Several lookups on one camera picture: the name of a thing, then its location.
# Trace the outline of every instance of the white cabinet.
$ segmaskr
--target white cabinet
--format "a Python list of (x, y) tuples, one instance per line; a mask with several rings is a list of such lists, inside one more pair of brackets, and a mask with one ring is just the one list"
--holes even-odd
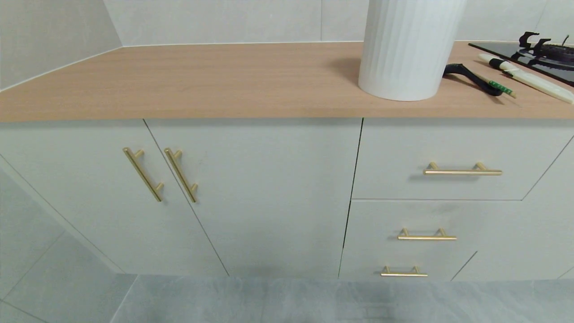
[(361, 119), (146, 122), (230, 275), (337, 277)]
[(574, 142), (455, 280), (556, 279), (574, 264)]
[[(568, 121), (366, 118), (353, 199), (521, 200), (573, 134)], [(502, 176), (423, 175), (431, 162)]]
[[(122, 148), (162, 182), (157, 202)], [(142, 120), (0, 124), (0, 154), (127, 273), (225, 275)]]
[[(491, 237), (498, 219), (515, 213), (517, 206), (498, 201), (353, 201), (340, 277), (389, 280), (380, 275), (385, 266), (403, 273), (417, 266), (428, 277), (400, 279), (451, 280)], [(456, 240), (438, 241), (440, 229)]]

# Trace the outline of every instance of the gas stove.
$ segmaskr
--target gas stove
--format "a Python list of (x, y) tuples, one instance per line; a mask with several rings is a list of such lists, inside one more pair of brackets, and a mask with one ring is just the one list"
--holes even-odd
[(550, 38), (543, 38), (536, 44), (531, 44), (529, 38), (538, 35), (539, 33), (526, 32), (518, 43), (484, 42), (469, 45), (574, 87), (574, 47), (564, 45), (568, 37), (560, 45), (547, 44), (552, 40)]

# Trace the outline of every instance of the brush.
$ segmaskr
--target brush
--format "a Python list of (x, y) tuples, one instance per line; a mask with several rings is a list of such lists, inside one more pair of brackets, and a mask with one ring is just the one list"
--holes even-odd
[(504, 93), (506, 93), (506, 94), (508, 94), (508, 95), (510, 95), (511, 97), (513, 97), (513, 98), (516, 99), (516, 93), (515, 93), (513, 90), (511, 90), (511, 89), (507, 88), (506, 86), (504, 86), (504, 85), (502, 85), (502, 84), (500, 84), (500, 83), (497, 83), (497, 82), (495, 82), (495, 81), (493, 81), (493, 80), (489, 80), (489, 79), (485, 78), (484, 76), (478, 75), (478, 74), (476, 74), (476, 73), (474, 73), (474, 75), (478, 76), (481, 80), (483, 80), (483, 81), (485, 81), (486, 83), (488, 83), (488, 85), (494, 87), (495, 89), (498, 89), (498, 90), (500, 90), (500, 91), (503, 91)]

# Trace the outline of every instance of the gray floor tile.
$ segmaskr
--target gray floor tile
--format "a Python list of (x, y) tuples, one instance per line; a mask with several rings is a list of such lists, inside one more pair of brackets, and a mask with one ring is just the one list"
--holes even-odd
[(0, 299), (64, 232), (0, 170)]
[(574, 317), (574, 280), (365, 283), (141, 278), (129, 292), (113, 323), (546, 323), (567, 322)]
[(0, 302), (0, 322), (5, 323), (45, 323), (15, 307)]
[(260, 322), (265, 280), (139, 276), (114, 322)]
[(5, 301), (48, 322), (108, 323), (134, 279), (112, 272), (65, 233)]

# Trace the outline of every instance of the black tongs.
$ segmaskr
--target black tongs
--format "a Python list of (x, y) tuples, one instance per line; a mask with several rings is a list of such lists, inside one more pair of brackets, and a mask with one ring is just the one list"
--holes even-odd
[(503, 91), (497, 89), (496, 87), (492, 87), (487, 82), (483, 81), (481, 78), (476, 76), (473, 72), (467, 69), (462, 64), (448, 64), (447, 67), (444, 69), (444, 75), (446, 74), (460, 74), (468, 77), (471, 81), (473, 81), (481, 90), (484, 92), (492, 95), (493, 97), (499, 97), (504, 93)]

